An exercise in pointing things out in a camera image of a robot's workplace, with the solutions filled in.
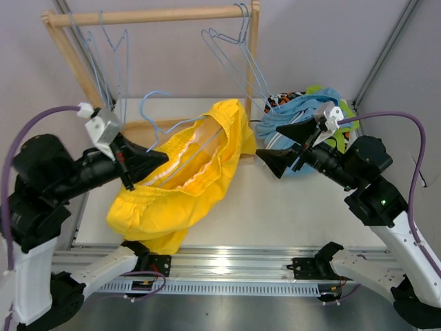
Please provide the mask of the camouflage patterned shorts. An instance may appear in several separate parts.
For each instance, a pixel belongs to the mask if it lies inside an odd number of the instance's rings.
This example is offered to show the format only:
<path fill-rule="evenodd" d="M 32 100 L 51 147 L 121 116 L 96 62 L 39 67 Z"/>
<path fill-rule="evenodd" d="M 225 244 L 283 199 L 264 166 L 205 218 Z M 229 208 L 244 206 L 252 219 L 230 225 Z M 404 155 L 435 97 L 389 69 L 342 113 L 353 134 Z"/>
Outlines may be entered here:
<path fill-rule="evenodd" d="M 290 102 L 291 100 L 305 95 L 305 91 L 295 91 L 295 92 L 282 92 L 275 94 L 274 96 L 269 96 L 265 102 L 265 113 L 270 113 L 271 109 L 278 108 L 279 106 Z"/>

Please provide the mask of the blue hanger of green shorts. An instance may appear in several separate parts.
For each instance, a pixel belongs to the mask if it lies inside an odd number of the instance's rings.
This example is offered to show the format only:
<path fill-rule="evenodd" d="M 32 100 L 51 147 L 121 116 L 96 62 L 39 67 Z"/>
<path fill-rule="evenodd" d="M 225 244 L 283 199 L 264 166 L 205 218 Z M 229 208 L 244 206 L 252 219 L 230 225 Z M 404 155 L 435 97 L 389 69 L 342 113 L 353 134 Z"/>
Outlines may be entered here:
<path fill-rule="evenodd" d="M 239 32 L 243 25 L 243 13 L 242 10 L 238 7 L 238 4 L 235 3 L 234 7 L 240 11 L 239 18 L 241 19 L 240 28 L 238 29 L 236 36 L 231 36 L 222 32 L 217 31 L 214 28 L 208 28 L 201 31 L 201 37 L 206 46 L 210 49 L 214 57 L 218 60 L 218 62 L 223 66 L 223 68 L 228 72 L 230 77 L 235 81 L 235 83 L 238 85 L 238 87 L 244 92 L 245 94 L 245 83 L 243 78 L 245 77 L 245 70 L 246 70 L 246 60 L 240 51 L 239 48 Z M 232 58 L 230 58 L 227 55 L 226 50 L 224 50 L 224 45 L 228 44 L 235 49 L 239 50 L 240 55 L 245 60 L 245 69 L 241 70 L 238 65 L 234 62 Z M 258 97 L 254 97 L 254 101 L 259 104 L 260 106 L 264 106 L 265 104 L 263 101 L 260 100 Z"/>

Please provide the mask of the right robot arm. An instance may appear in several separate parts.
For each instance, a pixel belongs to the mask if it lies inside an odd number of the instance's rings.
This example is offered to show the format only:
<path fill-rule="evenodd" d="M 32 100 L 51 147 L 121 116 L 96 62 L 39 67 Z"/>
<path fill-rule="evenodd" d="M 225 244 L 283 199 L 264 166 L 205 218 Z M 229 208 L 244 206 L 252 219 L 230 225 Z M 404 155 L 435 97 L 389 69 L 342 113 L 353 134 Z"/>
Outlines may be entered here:
<path fill-rule="evenodd" d="M 378 293 L 413 327 L 440 327 L 440 260 L 424 242 L 413 218 L 413 199 L 383 177 L 392 164 L 382 141 L 358 137 L 346 152 L 327 140 L 345 123 L 340 115 L 318 115 L 277 131 L 292 140 L 284 150 L 258 149 L 256 154 L 276 177 L 287 168 L 307 165 L 340 185 L 345 203 L 374 232 L 399 263 L 399 270 L 382 268 L 329 242 L 312 258 L 295 258 L 289 269 L 297 279 L 348 279 Z"/>

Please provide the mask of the light blue shorts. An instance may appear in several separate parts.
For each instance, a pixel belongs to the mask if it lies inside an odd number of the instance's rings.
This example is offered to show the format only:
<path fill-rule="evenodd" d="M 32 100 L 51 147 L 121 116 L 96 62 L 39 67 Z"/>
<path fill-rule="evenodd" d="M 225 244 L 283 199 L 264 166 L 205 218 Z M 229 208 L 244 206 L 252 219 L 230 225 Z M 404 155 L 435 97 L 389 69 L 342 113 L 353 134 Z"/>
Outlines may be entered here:
<path fill-rule="evenodd" d="M 276 128 L 292 123 L 298 123 L 313 117 L 316 110 L 328 101 L 339 106 L 340 96 L 333 99 L 325 94 L 305 94 L 297 97 L 278 108 L 271 109 L 260 123 L 256 124 L 255 133 L 263 141 L 263 148 L 267 150 L 283 150 L 293 146 L 294 141 L 277 133 Z"/>

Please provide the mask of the blue hanger of navy shorts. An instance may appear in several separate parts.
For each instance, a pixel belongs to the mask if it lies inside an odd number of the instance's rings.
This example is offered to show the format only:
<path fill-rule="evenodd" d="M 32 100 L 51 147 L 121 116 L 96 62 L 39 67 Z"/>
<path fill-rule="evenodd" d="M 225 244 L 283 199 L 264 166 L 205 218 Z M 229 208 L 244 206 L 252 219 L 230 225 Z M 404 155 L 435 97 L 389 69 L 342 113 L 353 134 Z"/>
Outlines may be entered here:
<path fill-rule="evenodd" d="M 114 57 L 114 65 L 116 70 L 117 97 L 119 104 L 119 118 L 125 126 L 127 121 L 127 99 L 129 93 L 129 77 L 130 77 L 130 38 L 127 29 L 124 29 L 118 41 L 114 43 L 105 28 L 103 20 L 103 11 L 99 11 L 100 27 L 105 35 L 106 41 L 112 51 Z"/>

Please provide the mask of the blue hanger of yellow shorts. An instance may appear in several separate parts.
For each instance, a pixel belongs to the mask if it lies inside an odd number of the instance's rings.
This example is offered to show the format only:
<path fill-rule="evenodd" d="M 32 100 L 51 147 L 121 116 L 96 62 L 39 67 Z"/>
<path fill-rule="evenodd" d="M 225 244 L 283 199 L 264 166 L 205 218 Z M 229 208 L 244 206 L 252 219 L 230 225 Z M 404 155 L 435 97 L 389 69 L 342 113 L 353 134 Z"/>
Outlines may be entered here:
<path fill-rule="evenodd" d="M 140 102 L 139 105 L 139 113 L 140 115 L 149 123 L 153 126 L 154 129 L 154 136 L 155 136 L 155 142 L 147 149 L 147 152 L 152 151 L 159 143 L 161 136 L 165 136 L 166 134 L 171 133 L 172 131 L 174 131 L 176 128 L 178 128 L 179 126 L 183 125 L 183 124 L 188 124 L 188 123 L 193 123 L 193 122 L 197 122 L 197 121 L 202 121 L 203 119 L 206 119 L 207 116 L 203 115 L 200 117 L 196 117 L 193 119 L 183 119 L 183 120 L 178 120 L 177 123 L 173 124 L 168 130 L 162 129 L 158 126 L 157 122 L 155 122 L 155 120 L 149 118 L 145 111 L 144 111 L 144 103 L 147 99 L 149 99 L 152 95 L 154 94 L 160 94 L 166 97 L 170 97 L 171 94 L 168 92 L 163 92 L 160 90 L 153 90 L 151 92 L 148 92 L 143 98 L 142 101 Z M 205 140 L 205 142 L 200 146 L 200 148 L 195 151 L 195 153 L 190 156 L 184 163 L 182 164 L 178 164 L 179 161 L 181 161 L 181 156 L 184 154 L 184 152 L 187 151 L 187 147 L 191 144 L 191 143 L 195 143 L 196 142 L 196 135 L 194 134 L 192 136 L 192 140 L 186 145 L 186 147 L 184 148 L 184 151 L 182 153 L 179 154 L 178 156 L 178 160 L 177 162 L 173 163 L 172 166 L 170 166 L 167 171 L 162 172 L 161 174 L 155 176 L 153 179 L 149 180 L 146 185 L 152 185 L 155 181 L 158 181 L 159 179 L 163 179 L 163 181 L 161 182 L 160 185 L 158 185 L 159 187 L 164 186 L 168 181 L 170 181 L 180 170 L 182 170 L 183 168 L 185 168 L 187 166 L 188 163 L 190 163 L 201 151 L 203 151 L 218 135 L 218 133 L 222 130 L 222 128 L 220 127 L 219 129 L 217 129 L 217 131 L 215 131 L 215 133 L 208 139 Z"/>

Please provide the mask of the yellow shorts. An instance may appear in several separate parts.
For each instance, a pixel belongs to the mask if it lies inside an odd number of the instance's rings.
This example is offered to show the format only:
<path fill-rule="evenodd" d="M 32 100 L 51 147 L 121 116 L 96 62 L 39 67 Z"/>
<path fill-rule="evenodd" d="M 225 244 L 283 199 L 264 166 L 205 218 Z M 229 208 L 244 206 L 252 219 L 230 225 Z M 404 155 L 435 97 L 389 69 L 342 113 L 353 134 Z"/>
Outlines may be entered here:
<path fill-rule="evenodd" d="M 135 184 L 133 191 L 120 190 L 107 224 L 152 252 L 176 253 L 188 229 L 225 198 L 241 155 L 253 155 L 256 149 L 242 103 L 215 103 L 156 148 L 169 161 Z"/>

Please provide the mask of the blue hanger of light blue shorts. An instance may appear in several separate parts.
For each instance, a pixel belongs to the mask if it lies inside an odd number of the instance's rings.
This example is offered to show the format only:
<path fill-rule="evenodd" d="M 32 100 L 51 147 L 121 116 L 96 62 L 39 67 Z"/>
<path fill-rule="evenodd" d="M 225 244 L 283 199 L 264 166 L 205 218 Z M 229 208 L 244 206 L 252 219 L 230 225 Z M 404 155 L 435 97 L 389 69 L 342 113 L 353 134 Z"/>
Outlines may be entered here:
<path fill-rule="evenodd" d="M 251 1 L 249 5 L 240 3 L 238 7 L 243 13 L 243 25 L 239 32 L 238 45 L 246 60 L 245 77 L 243 78 L 245 83 L 245 110 L 250 119 L 253 105 L 264 111 L 264 106 L 257 104 L 254 97 L 260 98 L 271 109 L 267 99 L 275 97 L 275 94 L 270 90 L 269 84 L 257 62 L 260 1 Z"/>

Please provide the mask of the lime green shorts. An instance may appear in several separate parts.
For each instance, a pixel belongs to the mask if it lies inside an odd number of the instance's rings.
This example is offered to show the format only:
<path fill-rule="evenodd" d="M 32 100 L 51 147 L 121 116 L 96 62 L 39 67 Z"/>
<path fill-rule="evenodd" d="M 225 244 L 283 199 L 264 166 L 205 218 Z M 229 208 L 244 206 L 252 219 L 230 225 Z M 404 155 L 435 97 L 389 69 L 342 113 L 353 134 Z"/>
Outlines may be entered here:
<path fill-rule="evenodd" d="M 333 99 L 337 99 L 337 97 L 340 96 L 340 93 L 337 90 L 333 88 L 324 88 L 320 85 L 312 85 L 307 87 L 306 94 L 325 94 Z M 344 112 L 345 118 L 352 118 L 356 116 L 354 110 L 349 107 L 346 99 L 340 98 L 338 105 Z M 334 140 L 328 139 L 326 140 L 326 143 L 332 147 L 337 147 L 340 152 L 345 153 L 351 142 L 356 138 L 355 131 L 358 130 L 359 127 L 359 121 L 346 123 L 336 131 L 334 134 Z"/>

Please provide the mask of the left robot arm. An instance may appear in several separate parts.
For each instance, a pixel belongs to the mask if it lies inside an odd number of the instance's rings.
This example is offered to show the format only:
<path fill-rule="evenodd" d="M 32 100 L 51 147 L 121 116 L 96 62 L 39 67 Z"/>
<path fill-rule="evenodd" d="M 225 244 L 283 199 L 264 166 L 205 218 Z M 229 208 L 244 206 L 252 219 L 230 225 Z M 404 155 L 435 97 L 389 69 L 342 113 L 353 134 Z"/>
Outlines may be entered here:
<path fill-rule="evenodd" d="M 16 274 L 13 318 L 19 330 L 52 330 L 69 321 L 85 300 L 112 279 L 145 274 L 150 250 L 124 241 L 111 254 L 76 272 L 53 273 L 52 257 L 71 199 L 120 179 L 136 183 L 168 161 L 164 152 L 146 150 L 118 134 L 109 157 L 88 148 L 73 159 L 60 139 L 42 134 L 27 140 L 12 158 L 14 192 L 1 204 L 1 233 L 12 237 Z"/>

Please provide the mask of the blue hanger of camouflage shorts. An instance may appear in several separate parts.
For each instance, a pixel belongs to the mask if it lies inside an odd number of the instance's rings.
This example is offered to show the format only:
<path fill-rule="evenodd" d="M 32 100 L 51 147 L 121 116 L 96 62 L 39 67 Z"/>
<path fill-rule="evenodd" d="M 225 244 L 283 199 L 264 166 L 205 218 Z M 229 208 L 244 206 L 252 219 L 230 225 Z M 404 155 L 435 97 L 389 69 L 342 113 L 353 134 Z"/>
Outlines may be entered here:
<path fill-rule="evenodd" d="M 95 82 L 101 101 L 106 108 L 114 110 L 115 99 L 110 92 L 110 88 L 105 75 L 103 61 L 99 54 L 99 49 L 94 35 L 90 30 L 83 33 L 80 27 L 74 21 L 73 13 L 68 12 L 70 23 L 76 40 L 79 43 L 79 50 L 85 60 L 86 68 L 92 75 L 92 80 Z"/>

